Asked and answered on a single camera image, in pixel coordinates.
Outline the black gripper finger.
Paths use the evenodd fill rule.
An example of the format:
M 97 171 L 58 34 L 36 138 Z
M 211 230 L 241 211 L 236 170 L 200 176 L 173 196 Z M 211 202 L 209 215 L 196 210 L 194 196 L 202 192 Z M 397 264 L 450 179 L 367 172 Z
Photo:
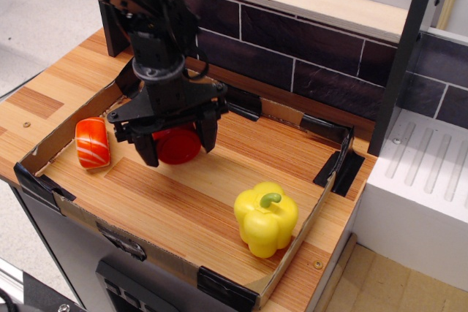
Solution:
M 211 152 L 216 145 L 218 118 L 215 110 L 204 111 L 195 121 L 195 128 L 201 145 L 206 153 Z
M 159 159 L 152 134 L 133 134 L 132 141 L 141 159 L 150 167 L 158 167 Z

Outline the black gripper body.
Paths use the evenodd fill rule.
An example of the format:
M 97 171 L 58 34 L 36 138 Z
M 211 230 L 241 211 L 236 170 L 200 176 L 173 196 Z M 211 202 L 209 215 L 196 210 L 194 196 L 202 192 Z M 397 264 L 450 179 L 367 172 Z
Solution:
M 133 143 L 133 134 L 195 125 L 197 117 L 207 110 L 215 110 L 218 120 L 227 112 L 227 86 L 210 79 L 190 80 L 182 65 L 163 70 L 131 65 L 127 72 L 143 87 L 132 85 L 136 94 L 126 93 L 130 101 L 107 115 L 119 142 Z

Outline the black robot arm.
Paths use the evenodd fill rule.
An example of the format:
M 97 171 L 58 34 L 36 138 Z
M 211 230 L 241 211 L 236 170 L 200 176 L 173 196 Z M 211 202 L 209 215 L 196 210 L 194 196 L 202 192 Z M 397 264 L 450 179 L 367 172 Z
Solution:
M 193 125 L 211 151 L 218 121 L 227 112 L 223 83 L 204 82 L 187 72 L 186 57 L 197 52 L 197 17 L 184 0 L 98 0 L 116 14 L 133 50 L 132 71 L 143 87 L 109 113 L 118 141 L 135 146 L 152 167 L 162 160 L 157 132 Z

